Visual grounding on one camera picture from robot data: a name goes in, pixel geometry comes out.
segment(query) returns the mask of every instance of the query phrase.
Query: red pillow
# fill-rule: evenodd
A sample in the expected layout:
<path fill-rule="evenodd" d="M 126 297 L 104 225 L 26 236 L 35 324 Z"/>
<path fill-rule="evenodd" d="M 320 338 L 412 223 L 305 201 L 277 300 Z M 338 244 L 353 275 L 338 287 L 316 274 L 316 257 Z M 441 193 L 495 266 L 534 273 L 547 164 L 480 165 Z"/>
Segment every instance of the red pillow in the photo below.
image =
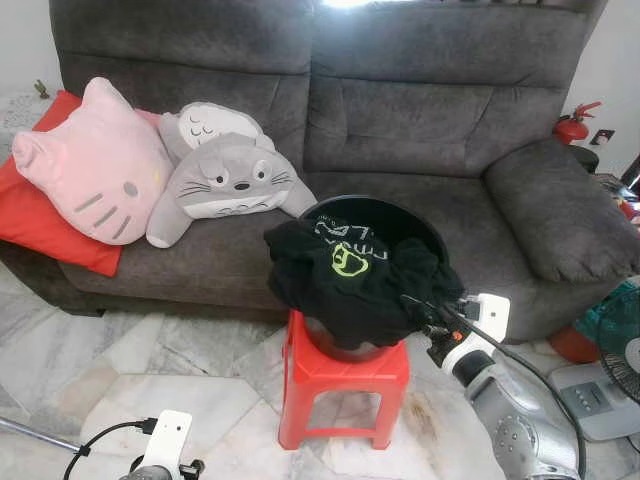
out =
<path fill-rule="evenodd" d="M 64 122 L 82 99 L 59 91 L 33 130 L 46 132 Z M 0 239 L 66 263 L 113 277 L 121 246 L 89 238 L 60 216 L 47 196 L 18 173 L 13 157 L 0 167 Z"/>

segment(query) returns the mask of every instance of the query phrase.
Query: white wall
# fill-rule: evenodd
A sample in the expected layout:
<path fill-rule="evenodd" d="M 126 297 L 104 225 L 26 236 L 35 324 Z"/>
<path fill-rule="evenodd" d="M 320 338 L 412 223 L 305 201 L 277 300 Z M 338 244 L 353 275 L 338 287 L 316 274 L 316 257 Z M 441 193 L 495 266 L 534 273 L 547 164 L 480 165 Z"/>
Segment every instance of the white wall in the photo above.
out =
<path fill-rule="evenodd" d="M 577 145 L 600 157 L 599 172 L 620 176 L 640 152 L 640 1 L 609 0 L 573 79 L 563 114 L 600 100 L 587 119 L 589 137 Z M 589 142 L 599 129 L 615 130 L 607 145 Z"/>
<path fill-rule="evenodd" d="M 50 92 L 62 87 L 49 2 L 0 0 L 0 94 L 32 89 L 38 78 Z"/>
<path fill-rule="evenodd" d="M 0 0 L 0 94 L 29 89 L 40 78 L 50 91 L 62 86 L 48 0 Z M 601 100 L 588 120 L 591 136 L 613 129 L 612 141 L 591 147 L 601 172 L 621 175 L 640 152 L 640 1 L 609 0 L 586 48 L 563 113 Z"/>

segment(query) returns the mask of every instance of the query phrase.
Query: black bucket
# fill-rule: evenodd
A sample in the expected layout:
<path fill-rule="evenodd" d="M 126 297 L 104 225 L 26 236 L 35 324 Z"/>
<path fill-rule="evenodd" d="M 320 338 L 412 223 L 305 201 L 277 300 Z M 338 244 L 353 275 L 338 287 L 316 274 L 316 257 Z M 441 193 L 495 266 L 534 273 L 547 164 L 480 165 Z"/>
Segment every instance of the black bucket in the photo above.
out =
<path fill-rule="evenodd" d="M 435 228 L 426 220 L 393 203 L 366 195 L 342 195 L 323 200 L 309 208 L 302 219 L 316 219 L 320 215 L 344 220 L 351 225 L 370 227 L 389 249 L 407 238 L 418 238 L 441 263 L 449 263 L 447 248 Z M 321 321 L 308 318 L 306 327 L 313 343 L 326 355 L 347 362 L 369 361 L 384 352 L 370 343 L 357 350 L 344 350 L 335 346 L 333 336 Z"/>

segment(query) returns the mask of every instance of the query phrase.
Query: fire extinguisher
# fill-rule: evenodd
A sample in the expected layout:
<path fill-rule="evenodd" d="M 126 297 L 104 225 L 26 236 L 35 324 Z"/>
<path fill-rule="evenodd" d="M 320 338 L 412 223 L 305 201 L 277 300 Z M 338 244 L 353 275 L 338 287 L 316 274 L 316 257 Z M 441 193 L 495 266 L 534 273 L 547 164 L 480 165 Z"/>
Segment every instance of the fire extinguisher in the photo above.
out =
<path fill-rule="evenodd" d="M 560 141 L 569 145 L 574 140 L 584 140 L 589 135 L 589 129 L 584 124 L 585 117 L 593 118 L 593 115 L 587 113 L 587 110 L 599 107 L 602 102 L 594 102 L 589 105 L 580 104 L 576 107 L 573 115 L 560 117 L 560 121 L 556 123 L 553 133 Z"/>

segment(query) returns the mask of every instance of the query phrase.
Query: red plastic stool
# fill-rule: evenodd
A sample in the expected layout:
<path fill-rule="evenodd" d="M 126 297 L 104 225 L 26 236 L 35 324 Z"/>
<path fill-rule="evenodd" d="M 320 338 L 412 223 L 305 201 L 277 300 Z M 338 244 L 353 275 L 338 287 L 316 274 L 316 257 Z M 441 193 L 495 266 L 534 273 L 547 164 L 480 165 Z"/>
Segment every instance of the red plastic stool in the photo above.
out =
<path fill-rule="evenodd" d="M 292 375 L 289 378 L 289 349 L 292 349 Z M 384 450 L 391 442 L 404 392 L 409 383 L 409 360 L 404 342 L 371 361 L 347 363 L 328 357 L 312 343 L 304 316 L 297 310 L 289 314 L 289 331 L 282 349 L 284 356 L 284 401 L 278 441 L 285 450 L 295 450 L 305 437 L 371 437 L 373 448 Z M 307 429 L 313 400 L 327 391 L 357 390 L 379 393 L 380 409 L 375 428 Z"/>

